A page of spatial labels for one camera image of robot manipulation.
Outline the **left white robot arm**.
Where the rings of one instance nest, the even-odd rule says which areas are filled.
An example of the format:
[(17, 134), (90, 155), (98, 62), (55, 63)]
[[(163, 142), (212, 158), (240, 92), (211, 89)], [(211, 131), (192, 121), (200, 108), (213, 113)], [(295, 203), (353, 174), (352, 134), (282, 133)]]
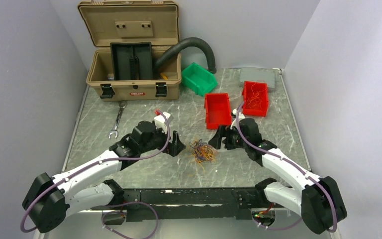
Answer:
[(131, 133), (83, 165), (54, 176), (38, 175), (22, 202), (25, 214), (21, 231), (47, 233), (77, 212), (98, 206), (120, 208), (125, 202), (125, 191), (117, 182), (110, 179), (94, 187), (90, 184), (161, 153), (175, 157), (185, 147), (179, 133), (171, 130), (168, 123), (139, 122)]

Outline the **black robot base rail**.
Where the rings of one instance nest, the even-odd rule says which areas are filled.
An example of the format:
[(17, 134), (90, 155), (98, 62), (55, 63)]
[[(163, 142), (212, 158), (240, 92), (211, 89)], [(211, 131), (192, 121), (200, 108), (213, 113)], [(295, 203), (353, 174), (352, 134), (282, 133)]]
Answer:
[(127, 222), (141, 222), (158, 215), (161, 220), (256, 218), (265, 224), (274, 222), (280, 209), (262, 201), (254, 187), (124, 189), (123, 199), (93, 210), (119, 210)]

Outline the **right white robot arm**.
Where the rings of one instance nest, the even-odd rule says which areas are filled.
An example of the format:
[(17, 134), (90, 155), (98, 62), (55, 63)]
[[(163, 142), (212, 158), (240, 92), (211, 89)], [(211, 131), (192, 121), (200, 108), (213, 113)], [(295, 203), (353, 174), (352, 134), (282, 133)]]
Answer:
[(247, 156), (288, 183), (282, 185), (268, 178), (255, 185), (254, 200), (265, 207), (276, 203), (298, 214), (315, 234), (334, 231), (347, 217), (337, 182), (330, 176), (320, 177), (288, 158), (274, 143), (262, 138), (254, 119), (241, 119), (221, 125), (209, 141), (215, 149), (242, 148)]

